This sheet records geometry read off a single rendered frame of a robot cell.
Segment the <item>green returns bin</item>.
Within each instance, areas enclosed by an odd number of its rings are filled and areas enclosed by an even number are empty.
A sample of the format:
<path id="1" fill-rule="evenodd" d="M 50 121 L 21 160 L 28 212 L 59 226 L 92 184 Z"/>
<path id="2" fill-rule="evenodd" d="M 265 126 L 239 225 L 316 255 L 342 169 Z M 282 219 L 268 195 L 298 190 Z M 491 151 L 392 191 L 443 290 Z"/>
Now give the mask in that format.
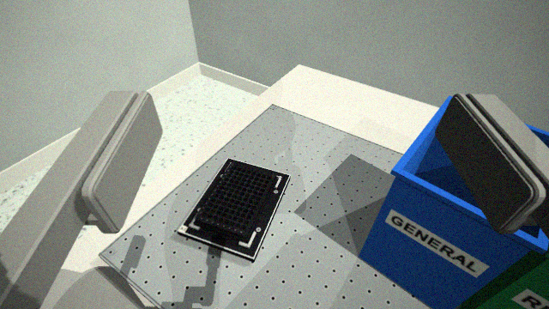
<path id="1" fill-rule="evenodd" d="M 545 254 L 530 251 L 459 309 L 549 309 L 549 243 Z"/>

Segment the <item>black well plate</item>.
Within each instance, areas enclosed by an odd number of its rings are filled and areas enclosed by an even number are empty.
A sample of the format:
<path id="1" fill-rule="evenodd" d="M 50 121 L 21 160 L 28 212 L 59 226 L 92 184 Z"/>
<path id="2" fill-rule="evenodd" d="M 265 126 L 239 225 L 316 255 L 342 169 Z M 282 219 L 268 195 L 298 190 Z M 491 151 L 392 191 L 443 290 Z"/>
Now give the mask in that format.
<path id="1" fill-rule="evenodd" d="M 232 162 L 194 225 L 248 244 L 278 180 L 276 175 Z"/>

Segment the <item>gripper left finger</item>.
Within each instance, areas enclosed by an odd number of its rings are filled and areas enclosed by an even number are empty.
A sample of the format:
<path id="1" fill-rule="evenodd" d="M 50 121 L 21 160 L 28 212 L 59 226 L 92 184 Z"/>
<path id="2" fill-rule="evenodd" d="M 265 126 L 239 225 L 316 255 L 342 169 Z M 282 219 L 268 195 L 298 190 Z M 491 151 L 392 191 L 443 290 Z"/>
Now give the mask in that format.
<path id="1" fill-rule="evenodd" d="M 0 234 L 0 309 L 40 309 L 84 225 L 123 228 L 162 134 L 149 92 L 106 94 Z"/>

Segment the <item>blue open-top bin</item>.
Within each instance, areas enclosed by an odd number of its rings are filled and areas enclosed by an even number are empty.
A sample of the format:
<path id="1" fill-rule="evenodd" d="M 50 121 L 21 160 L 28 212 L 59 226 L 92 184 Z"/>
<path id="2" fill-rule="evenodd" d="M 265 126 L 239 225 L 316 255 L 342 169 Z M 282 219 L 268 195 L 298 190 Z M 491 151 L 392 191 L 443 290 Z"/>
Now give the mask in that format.
<path id="1" fill-rule="evenodd" d="M 435 136 L 451 98 L 392 169 L 394 182 L 359 254 L 432 309 L 455 309 L 549 243 L 539 226 L 501 234 L 488 223 Z"/>

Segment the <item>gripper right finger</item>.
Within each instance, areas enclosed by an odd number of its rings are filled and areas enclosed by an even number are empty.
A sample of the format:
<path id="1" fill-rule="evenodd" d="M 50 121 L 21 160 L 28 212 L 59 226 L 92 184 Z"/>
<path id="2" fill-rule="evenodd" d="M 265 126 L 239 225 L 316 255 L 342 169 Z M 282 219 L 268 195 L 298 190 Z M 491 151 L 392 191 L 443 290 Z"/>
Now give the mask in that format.
<path id="1" fill-rule="evenodd" d="M 549 148 L 495 94 L 455 94 L 435 136 L 496 233 L 549 239 Z"/>

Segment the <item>grey flat base plate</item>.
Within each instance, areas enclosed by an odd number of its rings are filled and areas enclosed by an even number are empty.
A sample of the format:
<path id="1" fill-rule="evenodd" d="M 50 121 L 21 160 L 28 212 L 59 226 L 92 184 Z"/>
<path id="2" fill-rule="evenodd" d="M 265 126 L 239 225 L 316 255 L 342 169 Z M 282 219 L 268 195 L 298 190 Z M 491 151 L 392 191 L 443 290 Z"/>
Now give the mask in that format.
<path id="1" fill-rule="evenodd" d="M 403 155 L 272 104 L 98 255 L 158 309 L 432 309 L 359 257 Z M 178 234 L 227 158 L 291 175 L 255 262 Z"/>

